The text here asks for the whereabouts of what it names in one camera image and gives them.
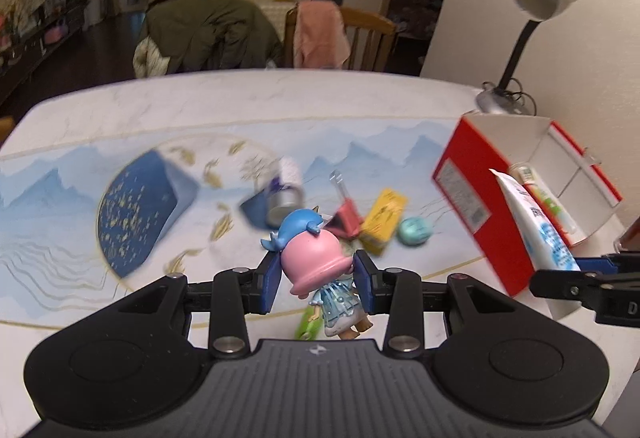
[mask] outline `green jacket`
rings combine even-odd
[[[273,25],[244,0],[165,0],[146,13],[140,41],[150,36],[167,73],[280,65],[282,44]]]

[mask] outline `white tube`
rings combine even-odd
[[[508,174],[490,169],[495,175],[522,242],[536,270],[580,270],[562,238],[525,188]],[[560,319],[580,307],[576,301],[547,299],[554,319]]]

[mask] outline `blue glittery dress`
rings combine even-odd
[[[322,307],[324,333],[333,337],[362,320],[366,314],[360,300],[352,293],[353,277],[344,277],[322,286],[309,301]]]

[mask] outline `wooden chair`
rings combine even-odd
[[[386,60],[396,37],[396,25],[389,19],[377,13],[341,7],[344,29],[350,36],[349,28],[353,28],[351,55],[345,62],[343,69],[354,69],[359,59],[360,71],[384,71]],[[284,67],[293,68],[293,33],[296,30],[298,9],[293,8],[287,14],[284,33]],[[364,50],[358,50],[360,31],[367,30]]]
[[[0,146],[9,138],[11,131],[14,130],[15,122],[11,116],[3,116],[0,118]]]

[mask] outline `lamp neck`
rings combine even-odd
[[[507,67],[504,68],[504,73],[502,74],[500,82],[498,82],[498,86],[495,88],[495,91],[498,94],[501,94],[502,91],[507,90],[507,86],[513,78],[513,73],[515,72],[516,66],[520,61],[520,56],[524,51],[524,46],[527,44],[527,40],[529,40],[529,37],[535,31],[539,24],[539,21],[529,21],[522,29],[520,37],[518,37],[518,42],[516,42],[516,45],[513,47],[513,52],[511,52],[509,62],[507,62]]]

